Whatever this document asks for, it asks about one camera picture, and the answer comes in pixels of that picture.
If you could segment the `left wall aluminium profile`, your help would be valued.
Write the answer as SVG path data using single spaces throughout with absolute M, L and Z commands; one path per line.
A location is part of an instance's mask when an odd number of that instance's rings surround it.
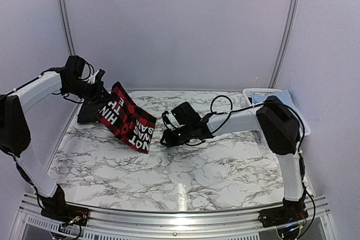
M 61 25 L 62 25 L 63 32 L 64 32 L 67 51 L 68 51 L 69 55 L 73 56 L 73 55 L 76 55 L 76 50 L 75 50 L 73 36 L 71 33 L 71 28 L 70 28 L 66 0 L 57 0 L 57 2 L 58 2 Z

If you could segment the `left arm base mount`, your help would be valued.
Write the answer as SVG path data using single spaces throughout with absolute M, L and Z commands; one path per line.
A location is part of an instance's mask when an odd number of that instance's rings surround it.
M 80 206 L 67 205 L 64 212 L 51 210 L 49 207 L 41 207 L 41 215 L 47 218 L 61 221 L 65 225 L 86 226 L 89 218 L 89 209 Z

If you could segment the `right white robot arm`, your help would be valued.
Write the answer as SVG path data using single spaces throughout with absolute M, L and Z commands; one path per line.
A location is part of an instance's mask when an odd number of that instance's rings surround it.
M 277 96 L 238 110 L 211 110 L 204 116 L 184 102 L 171 111 L 164 111 L 161 119 L 166 129 L 160 143 L 168 148 L 188 144 L 193 139 L 204 143 L 206 139 L 227 133 L 262 132 L 269 149 L 278 158 L 283 178 L 283 206 L 278 216 L 290 222 L 300 214 L 306 197 L 305 167 L 300 154 L 305 125 L 298 112 Z

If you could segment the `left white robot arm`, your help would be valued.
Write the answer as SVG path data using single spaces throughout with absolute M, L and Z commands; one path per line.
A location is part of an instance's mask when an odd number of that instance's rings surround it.
M 1 151 L 12 157 L 21 177 L 34 188 L 43 212 L 67 220 L 71 208 L 65 192 L 46 172 L 32 148 L 27 112 L 48 96 L 70 95 L 82 101 L 107 96 L 103 69 L 95 70 L 80 56 L 69 56 L 61 67 L 50 67 L 36 78 L 1 95 Z

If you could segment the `wall aluminium profile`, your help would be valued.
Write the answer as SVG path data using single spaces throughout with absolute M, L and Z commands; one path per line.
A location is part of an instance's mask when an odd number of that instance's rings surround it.
M 273 71 L 271 73 L 271 77 L 268 83 L 268 88 L 274 88 L 280 76 L 282 65 L 285 62 L 285 56 L 286 56 L 289 40 L 291 37 L 291 32 L 293 30 L 294 23 L 296 20 L 296 13 L 298 11 L 298 6 L 299 6 L 299 0 L 290 0 L 289 9 L 285 21 L 285 27 L 283 30 L 281 43 L 277 52 Z
M 58 2 L 61 25 L 62 25 L 63 32 L 64 32 L 67 51 L 68 51 L 69 55 L 73 56 L 73 55 L 76 55 L 76 50 L 75 50 L 73 36 L 71 33 L 71 28 L 70 28 L 66 0 L 57 0 L 57 2 Z

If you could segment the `red black plaid shirt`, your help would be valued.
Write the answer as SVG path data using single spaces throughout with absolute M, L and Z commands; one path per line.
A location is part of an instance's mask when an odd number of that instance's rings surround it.
M 157 118 L 136 105 L 120 82 L 112 86 L 110 100 L 96 116 L 122 143 L 149 153 Z

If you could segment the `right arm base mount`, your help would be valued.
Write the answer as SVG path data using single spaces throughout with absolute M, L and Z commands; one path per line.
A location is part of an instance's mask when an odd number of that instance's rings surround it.
M 308 217 L 305 207 L 280 206 L 260 210 L 258 220 L 264 228 L 304 221 Z

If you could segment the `right wall aluminium profile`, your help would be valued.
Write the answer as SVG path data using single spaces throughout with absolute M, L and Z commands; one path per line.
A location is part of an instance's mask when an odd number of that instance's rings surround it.
M 286 56 L 289 40 L 291 37 L 291 32 L 293 30 L 294 23 L 296 20 L 296 13 L 298 11 L 298 6 L 299 6 L 299 0 L 290 0 L 289 9 L 285 21 L 285 27 L 283 30 L 281 43 L 277 52 L 273 71 L 271 73 L 271 77 L 268 83 L 268 88 L 274 88 L 280 76 L 282 65 L 285 62 L 285 56 Z

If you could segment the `aluminium table front rail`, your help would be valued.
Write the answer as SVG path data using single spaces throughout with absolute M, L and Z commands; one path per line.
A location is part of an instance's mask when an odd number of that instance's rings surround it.
M 279 239 L 287 225 L 265 228 L 258 219 L 260 211 L 271 208 L 247 207 L 210 212 L 141 212 L 90 207 L 89 218 L 81 231 L 61 227 L 60 222 L 41 215 L 36 196 L 23 196 L 10 239 L 25 239 L 33 228 L 34 239 Z

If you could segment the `black pinstripe shirt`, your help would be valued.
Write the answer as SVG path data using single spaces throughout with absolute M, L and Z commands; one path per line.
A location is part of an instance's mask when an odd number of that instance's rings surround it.
M 78 124 L 94 124 L 99 123 L 100 120 L 97 114 L 105 106 L 104 103 L 90 102 L 82 104 L 77 116 Z

